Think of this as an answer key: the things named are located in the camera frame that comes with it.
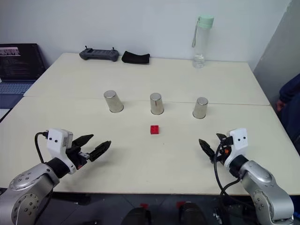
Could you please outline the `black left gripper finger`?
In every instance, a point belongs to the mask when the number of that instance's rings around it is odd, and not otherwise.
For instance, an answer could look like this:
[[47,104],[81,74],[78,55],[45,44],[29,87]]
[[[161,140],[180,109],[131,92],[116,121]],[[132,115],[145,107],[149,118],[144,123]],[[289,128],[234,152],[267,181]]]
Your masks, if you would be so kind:
[[78,138],[76,138],[75,140],[72,141],[72,149],[76,150],[76,149],[80,149],[82,146],[84,146],[94,135],[90,134],[90,135],[83,135],[80,136]]
[[97,146],[92,152],[89,153],[89,160],[94,162],[101,155],[103,155],[110,147],[111,141],[105,141]]

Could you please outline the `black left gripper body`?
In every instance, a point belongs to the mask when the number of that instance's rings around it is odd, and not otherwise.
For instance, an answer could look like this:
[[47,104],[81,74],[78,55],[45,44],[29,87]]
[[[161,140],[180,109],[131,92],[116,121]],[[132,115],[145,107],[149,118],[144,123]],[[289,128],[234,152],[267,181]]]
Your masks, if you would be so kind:
[[81,152],[81,147],[76,144],[72,144],[69,149],[66,149],[66,155],[77,170],[87,164],[87,160],[90,158],[89,153]]

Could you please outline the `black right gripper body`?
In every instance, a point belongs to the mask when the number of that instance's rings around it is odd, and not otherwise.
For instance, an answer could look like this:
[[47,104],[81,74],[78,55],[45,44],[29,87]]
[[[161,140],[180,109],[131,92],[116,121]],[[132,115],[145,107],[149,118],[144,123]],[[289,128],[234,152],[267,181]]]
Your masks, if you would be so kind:
[[217,162],[221,162],[221,164],[223,165],[225,164],[225,161],[231,154],[232,144],[233,144],[233,138],[231,136],[227,137],[225,141],[220,141],[219,153],[218,154],[215,153],[215,156],[217,156],[216,159]]

